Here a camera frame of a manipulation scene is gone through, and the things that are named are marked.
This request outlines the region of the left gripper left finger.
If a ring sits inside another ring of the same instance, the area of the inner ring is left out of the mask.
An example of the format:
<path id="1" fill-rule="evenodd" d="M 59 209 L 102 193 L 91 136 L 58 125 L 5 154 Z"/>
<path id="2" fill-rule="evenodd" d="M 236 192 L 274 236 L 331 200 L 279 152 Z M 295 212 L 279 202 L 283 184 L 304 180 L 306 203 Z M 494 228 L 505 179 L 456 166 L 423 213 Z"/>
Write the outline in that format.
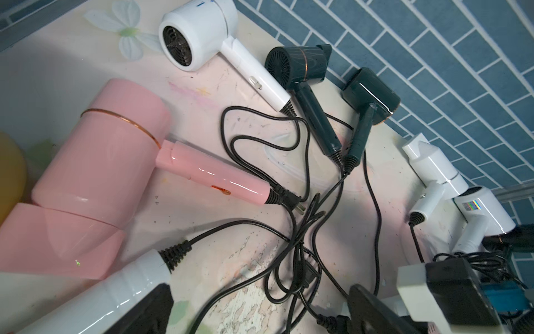
<path id="1" fill-rule="evenodd" d="M 165 334 L 173 305 L 170 286 L 159 284 L 105 334 Z"/>

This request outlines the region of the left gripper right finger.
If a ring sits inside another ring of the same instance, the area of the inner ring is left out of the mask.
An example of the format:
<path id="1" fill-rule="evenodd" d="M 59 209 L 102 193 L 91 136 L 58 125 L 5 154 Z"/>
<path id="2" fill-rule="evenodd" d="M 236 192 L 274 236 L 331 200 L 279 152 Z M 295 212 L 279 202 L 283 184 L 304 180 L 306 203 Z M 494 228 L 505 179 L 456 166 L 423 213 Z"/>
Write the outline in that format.
<path id="1" fill-rule="evenodd" d="M 362 285 L 350 287 L 348 333 L 427 333 L 428 324 L 399 317 Z"/>

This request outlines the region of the white power strip coloured sockets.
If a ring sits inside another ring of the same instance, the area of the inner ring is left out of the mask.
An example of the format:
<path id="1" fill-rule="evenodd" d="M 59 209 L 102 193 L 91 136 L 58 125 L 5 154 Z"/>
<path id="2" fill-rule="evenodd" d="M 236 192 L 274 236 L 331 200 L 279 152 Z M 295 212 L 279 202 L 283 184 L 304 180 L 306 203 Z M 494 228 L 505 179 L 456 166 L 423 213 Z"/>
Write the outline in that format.
<path id="1" fill-rule="evenodd" d="M 410 320 L 433 324 L 440 333 L 508 332 L 464 259 L 401 267 L 396 289 Z M 398 315 L 396 304 L 382 302 Z M 348 333 L 349 321 L 342 325 L 343 333 Z"/>

